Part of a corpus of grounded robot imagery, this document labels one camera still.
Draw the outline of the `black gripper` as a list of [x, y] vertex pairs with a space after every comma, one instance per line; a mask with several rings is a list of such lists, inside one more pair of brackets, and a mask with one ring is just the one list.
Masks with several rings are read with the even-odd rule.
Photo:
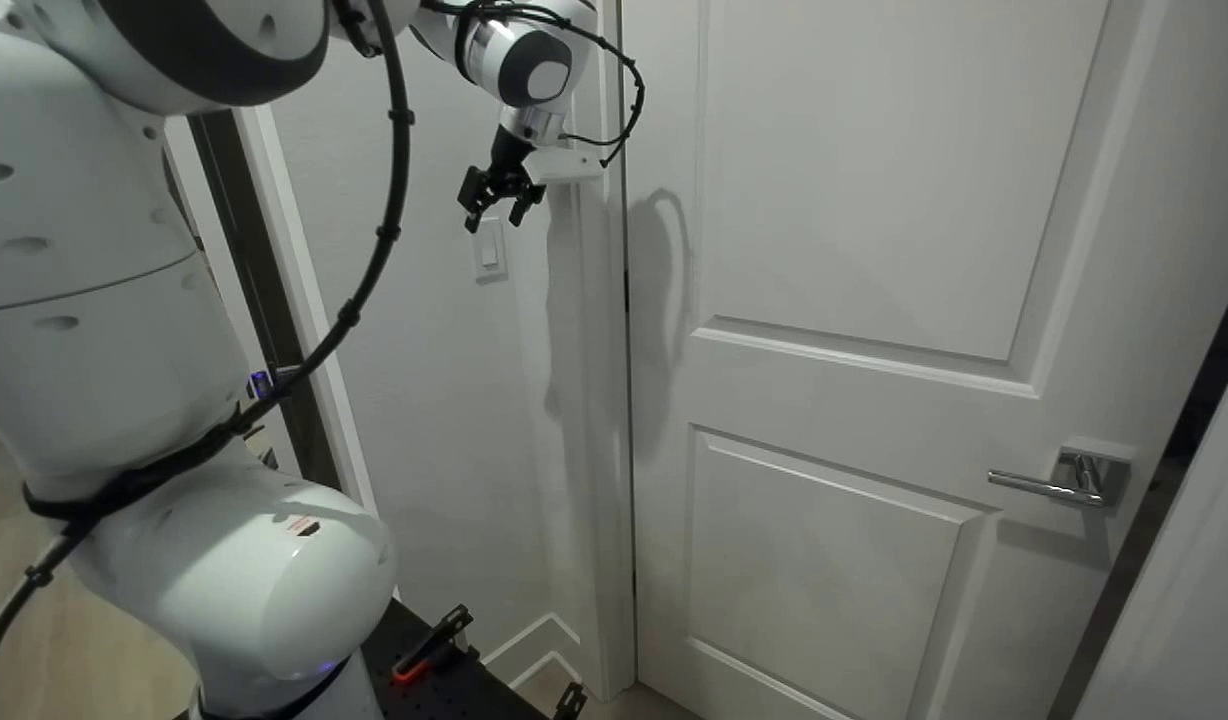
[[469, 169], [458, 186], [463, 231], [481, 231], [481, 219], [496, 201], [510, 201], [506, 226], [525, 226], [525, 216], [542, 201], [542, 190], [525, 171], [527, 157], [527, 139], [510, 138], [506, 129], [496, 131], [490, 161], [483, 169]]

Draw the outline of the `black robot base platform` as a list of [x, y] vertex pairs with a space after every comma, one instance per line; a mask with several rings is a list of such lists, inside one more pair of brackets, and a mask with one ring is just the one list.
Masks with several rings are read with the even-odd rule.
[[463, 660], [426, 673], [411, 688], [394, 688], [389, 680], [393, 660], [405, 657], [437, 619], [423, 619], [409, 604], [393, 600], [382, 619], [363, 640], [363, 667], [382, 720], [548, 720], [503, 680], [496, 680], [473, 646]]

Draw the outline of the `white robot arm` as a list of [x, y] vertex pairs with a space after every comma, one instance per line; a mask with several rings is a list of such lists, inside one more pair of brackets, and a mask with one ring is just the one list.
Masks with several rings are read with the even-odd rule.
[[591, 0], [0, 0], [0, 445], [53, 557], [194, 667], [188, 720], [382, 720], [360, 646], [393, 539], [259, 465], [276, 408], [166, 178], [164, 126], [303, 90], [342, 38], [414, 38], [503, 106], [458, 203], [538, 201], [525, 157], [597, 46]]

